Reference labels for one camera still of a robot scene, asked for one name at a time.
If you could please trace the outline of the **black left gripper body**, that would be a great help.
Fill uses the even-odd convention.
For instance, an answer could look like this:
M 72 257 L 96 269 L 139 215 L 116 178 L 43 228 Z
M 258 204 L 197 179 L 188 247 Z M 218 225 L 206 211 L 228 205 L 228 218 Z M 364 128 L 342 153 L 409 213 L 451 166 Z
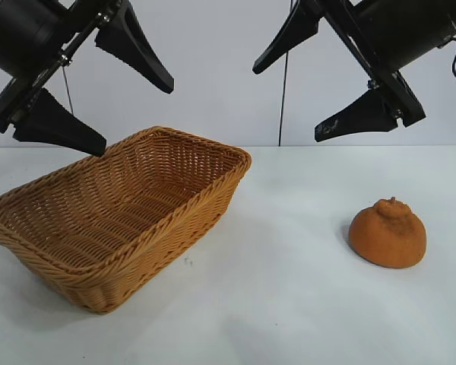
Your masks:
M 0 93 L 0 133 L 96 30 L 128 1 L 0 1 L 0 69 L 12 79 Z

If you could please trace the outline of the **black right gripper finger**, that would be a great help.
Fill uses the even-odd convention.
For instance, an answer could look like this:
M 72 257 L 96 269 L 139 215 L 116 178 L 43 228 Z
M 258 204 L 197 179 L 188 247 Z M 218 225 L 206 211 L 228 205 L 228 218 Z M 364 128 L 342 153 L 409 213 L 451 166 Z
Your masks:
M 259 75 L 281 56 L 318 32 L 321 4 L 313 0 L 297 0 L 287 19 L 267 49 L 255 60 L 252 71 Z
M 327 141 L 345 135 L 365 132 L 390 132 L 397 128 L 384 97 L 368 90 L 349 106 L 328 117 L 315 127 L 315 140 Z

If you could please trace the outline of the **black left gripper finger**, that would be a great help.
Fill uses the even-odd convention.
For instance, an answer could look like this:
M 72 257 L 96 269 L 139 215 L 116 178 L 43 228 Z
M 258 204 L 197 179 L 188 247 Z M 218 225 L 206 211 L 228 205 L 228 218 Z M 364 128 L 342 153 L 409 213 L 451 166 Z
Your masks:
M 96 157 L 106 150 L 106 139 L 73 116 L 47 89 L 33 98 L 28 114 L 15 125 L 14 139 L 52 144 Z
M 96 47 L 129 65 L 162 92 L 171 94 L 174 78 L 147 41 L 131 2 L 117 1 L 115 5 L 115 14 L 95 37 Z

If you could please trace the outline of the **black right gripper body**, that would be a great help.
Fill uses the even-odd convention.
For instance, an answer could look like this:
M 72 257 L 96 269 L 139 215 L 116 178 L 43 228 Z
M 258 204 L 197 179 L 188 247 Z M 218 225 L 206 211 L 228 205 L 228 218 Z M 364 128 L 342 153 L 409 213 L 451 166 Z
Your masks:
M 400 70 L 456 35 L 456 1 L 323 1 L 325 18 L 404 126 L 424 119 Z

